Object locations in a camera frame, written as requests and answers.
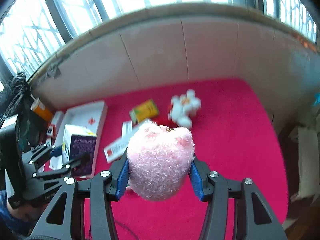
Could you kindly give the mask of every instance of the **blue sleeve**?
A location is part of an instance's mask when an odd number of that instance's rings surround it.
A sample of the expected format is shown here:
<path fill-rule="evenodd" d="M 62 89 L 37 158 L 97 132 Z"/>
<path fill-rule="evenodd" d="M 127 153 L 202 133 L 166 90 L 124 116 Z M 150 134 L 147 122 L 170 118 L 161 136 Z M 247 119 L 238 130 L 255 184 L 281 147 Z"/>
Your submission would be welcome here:
<path fill-rule="evenodd" d="M 13 217 L 9 213 L 9 210 L 7 208 L 7 192 L 5 190 L 0 191 L 0 216 L 11 231 L 25 236 L 35 225 L 34 222 L 25 222 Z"/>

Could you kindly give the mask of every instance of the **blue object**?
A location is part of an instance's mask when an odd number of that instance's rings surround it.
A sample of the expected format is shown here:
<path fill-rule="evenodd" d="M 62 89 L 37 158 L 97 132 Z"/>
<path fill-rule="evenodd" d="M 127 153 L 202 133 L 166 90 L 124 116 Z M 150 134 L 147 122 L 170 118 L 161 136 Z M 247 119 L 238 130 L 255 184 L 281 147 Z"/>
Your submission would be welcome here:
<path fill-rule="evenodd" d="M 36 221 L 25 222 L 13 217 L 7 208 L 7 192 L 0 191 L 0 216 L 6 223 L 7 227 L 18 234 L 26 236 Z"/>
<path fill-rule="evenodd" d="M 55 148 L 52 149 L 50 156 L 51 157 L 58 157 L 62 155 L 62 145 L 56 146 Z"/>
<path fill-rule="evenodd" d="M 201 200 L 204 200 L 204 192 L 202 188 L 202 180 L 200 177 L 200 174 L 196 168 L 196 165 L 192 162 L 191 168 L 189 172 L 191 185 L 193 187 L 193 191 L 195 192 L 195 195 Z"/>
<path fill-rule="evenodd" d="M 320 93 L 315 94 L 315 99 L 316 100 L 313 103 L 314 106 L 320 104 Z"/>
<path fill-rule="evenodd" d="M 124 195 L 125 189 L 127 187 L 129 180 L 129 161 L 128 159 L 125 161 L 117 181 L 117 191 L 116 198 L 120 200 L 120 198 Z"/>

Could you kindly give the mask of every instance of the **red carpet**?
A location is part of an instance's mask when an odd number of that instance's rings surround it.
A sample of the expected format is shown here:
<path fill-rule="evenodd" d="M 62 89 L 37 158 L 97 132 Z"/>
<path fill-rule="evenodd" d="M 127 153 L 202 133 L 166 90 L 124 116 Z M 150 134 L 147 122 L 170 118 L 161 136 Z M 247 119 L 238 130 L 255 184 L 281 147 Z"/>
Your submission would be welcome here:
<path fill-rule="evenodd" d="M 250 177 L 260 188 L 282 223 L 287 214 L 288 192 L 284 162 L 276 135 L 257 96 L 241 80 L 218 80 L 166 86 L 106 98 L 108 113 L 101 137 L 96 173 L 109 167 L 103 148 L 121 136 L 129 111 L 152 98 L 165 114 L 174 94 L 192 88 L 202 101 L 193 119 L 198 159 L 225 178 Z M 206 210 L 193 193 L 189 178 L 180 192 L 164 202 L 149 202 L 126 193 L 112 203 L 119 239 L 198 239 Z M 90 227 L 86 202 L 86 236 Z M 232 238 L 233 201 L 229 201 L 226 238 Z"/>

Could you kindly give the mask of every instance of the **yellow medicine box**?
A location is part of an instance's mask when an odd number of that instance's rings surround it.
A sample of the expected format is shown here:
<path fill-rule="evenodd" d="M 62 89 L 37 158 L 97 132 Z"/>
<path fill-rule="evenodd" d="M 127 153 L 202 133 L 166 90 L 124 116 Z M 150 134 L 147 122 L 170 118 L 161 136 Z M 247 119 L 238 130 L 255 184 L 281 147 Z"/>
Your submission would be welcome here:
<path fill-rule="evenodd" d="M 133 123 L 139 123 L 146 118 L 152 118 L 159 114 L 158 108 L 152 99 L 143 102 L 129 112 Z"/>

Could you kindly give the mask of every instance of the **black cable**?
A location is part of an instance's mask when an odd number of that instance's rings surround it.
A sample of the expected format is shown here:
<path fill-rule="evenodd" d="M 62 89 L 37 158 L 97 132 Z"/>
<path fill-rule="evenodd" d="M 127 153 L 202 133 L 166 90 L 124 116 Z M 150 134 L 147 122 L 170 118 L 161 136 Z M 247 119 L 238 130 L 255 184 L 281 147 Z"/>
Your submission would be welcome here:
<path fill-rule="evenodd" d="M 139 237 L 128 227 L 126 226 L 125 224 L 115 220 L 115 223 L 118 224 L 119 226 L 121 226 L 123 229 L 127 230 L 133 237 L 135 240 L 139 240 Z M 91 237 L 91 226 L 89 228 L 89 238 Z"/>
<path fill-rule="evenodd" d="M 25 240 L 60 240 L 60 239 L 49 237 L 49 236 L 29 236 Z"/>

